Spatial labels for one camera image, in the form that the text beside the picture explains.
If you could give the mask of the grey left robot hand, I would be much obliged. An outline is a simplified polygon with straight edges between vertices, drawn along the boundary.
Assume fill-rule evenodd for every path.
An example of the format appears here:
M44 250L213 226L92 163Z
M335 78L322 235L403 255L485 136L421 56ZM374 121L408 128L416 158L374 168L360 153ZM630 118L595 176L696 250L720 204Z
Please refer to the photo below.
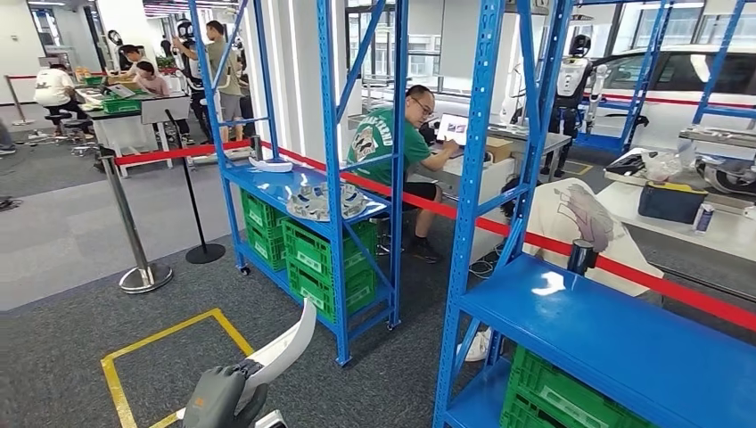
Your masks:
M195 386L182 418L183 427L250 427L267 399L268 386L253 389L241 410L246 381L263 366L246 360L233 366L216 366L205 371Z

